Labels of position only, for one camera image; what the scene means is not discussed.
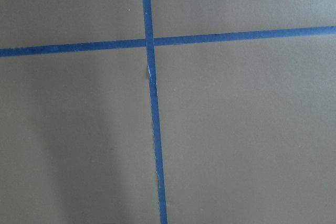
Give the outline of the brown paper table cover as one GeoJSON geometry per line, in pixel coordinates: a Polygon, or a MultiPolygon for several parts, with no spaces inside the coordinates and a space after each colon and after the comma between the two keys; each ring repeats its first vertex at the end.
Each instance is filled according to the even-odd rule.
{"type": "Polygon", "coordinates": [[[335,0],[1,0],[1,223],[335,223],[335,0]]]}

